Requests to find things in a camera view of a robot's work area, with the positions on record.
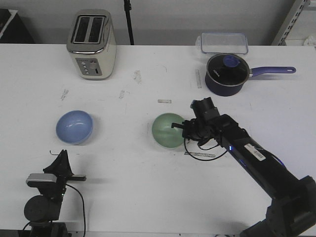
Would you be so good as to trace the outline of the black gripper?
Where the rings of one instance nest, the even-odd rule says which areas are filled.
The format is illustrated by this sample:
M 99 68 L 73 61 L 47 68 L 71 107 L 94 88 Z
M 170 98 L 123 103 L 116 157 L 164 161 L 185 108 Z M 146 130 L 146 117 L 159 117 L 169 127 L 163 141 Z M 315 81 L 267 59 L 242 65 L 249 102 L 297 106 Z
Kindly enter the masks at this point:
M 214 139 L 217 143 L 221 143 L 220 128 L 217 122 L 218 118 L 209 119 L 206 123 L 198 121 L 197 118 L 185 120 L 182 124 L 172 123 L 172 128 L 183 129 L 183 138 L 197 141 L 198 143 L 207 143 Z
M 56 183 L 58 178 L 68 181 L 86 181 L 85 175 L 75 175 L 70 166 L 67 150 L 61 150 L 50 166 L 43 169 L 44 181 Z

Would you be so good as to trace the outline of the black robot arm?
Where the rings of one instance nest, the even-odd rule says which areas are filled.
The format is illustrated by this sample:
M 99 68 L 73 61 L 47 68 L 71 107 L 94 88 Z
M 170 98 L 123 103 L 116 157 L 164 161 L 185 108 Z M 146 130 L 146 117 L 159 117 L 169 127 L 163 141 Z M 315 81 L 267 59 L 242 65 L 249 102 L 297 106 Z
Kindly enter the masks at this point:
M 262 148 L 228 115 L 195 118 L 172 127 L 198 142 L 215 139 L 271 197 L 264 220 L 245 229 L 241 237 L 297 237 L 316 224 L 316 182 L 296 178 L 272 153 Z
M 26 184 L 37 188 L 39 195 L 30 198 L 24 207 L 24 216 L 31 226 L 30 237 L 71 237 L 64 222 L 58 222 L 66 187 L 69 181 L 85 181 L 85 175 L 75 175 L 69 163 L 67 150 L 62 150 L 42 173 L 31 173 Z

